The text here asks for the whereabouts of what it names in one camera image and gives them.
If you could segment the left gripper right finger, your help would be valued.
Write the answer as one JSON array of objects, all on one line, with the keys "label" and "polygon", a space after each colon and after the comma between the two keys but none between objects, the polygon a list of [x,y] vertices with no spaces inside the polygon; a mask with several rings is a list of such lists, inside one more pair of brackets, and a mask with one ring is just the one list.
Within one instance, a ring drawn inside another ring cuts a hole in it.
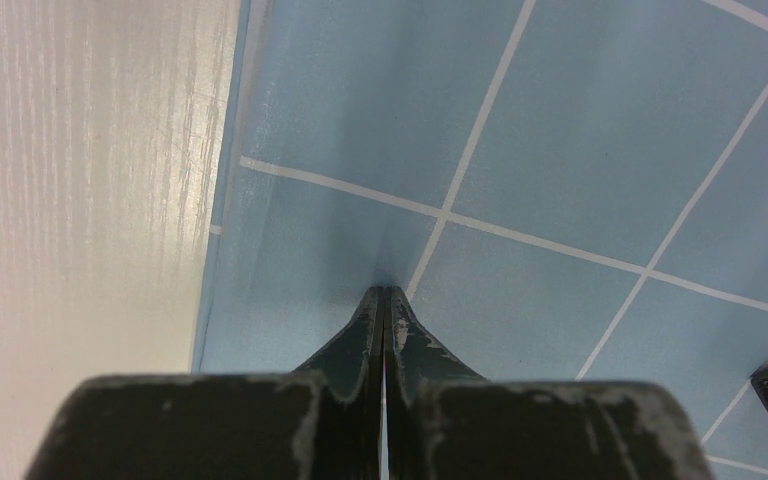
[{"label": "left gripper right finger", "polygon": [[467,479],[473,425],[487,383],[418,320],[399,287],[385,289],[388,465],[393,479]]}]

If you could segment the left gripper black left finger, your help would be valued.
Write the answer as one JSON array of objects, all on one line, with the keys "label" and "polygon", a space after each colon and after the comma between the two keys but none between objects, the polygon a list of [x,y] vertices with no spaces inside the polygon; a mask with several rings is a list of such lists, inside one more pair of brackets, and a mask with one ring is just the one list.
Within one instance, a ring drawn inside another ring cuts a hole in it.
[{"label": "left gripper black left finger", "polygon": [[369,288],[349,322],[295,369],[321,382],[309,479],[380,477],[383,293]]}]

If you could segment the blue checked cloth napkin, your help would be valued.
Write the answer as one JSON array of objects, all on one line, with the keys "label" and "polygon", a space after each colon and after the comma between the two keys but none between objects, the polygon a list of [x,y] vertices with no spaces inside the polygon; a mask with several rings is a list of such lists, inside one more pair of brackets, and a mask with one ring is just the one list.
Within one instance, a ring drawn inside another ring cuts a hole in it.
[{"label": "blue checked cloth napkin", "polygon": [[768,479],[768,1],[246,1],[191,367],[373,285],[493,380],[646,380]]}]

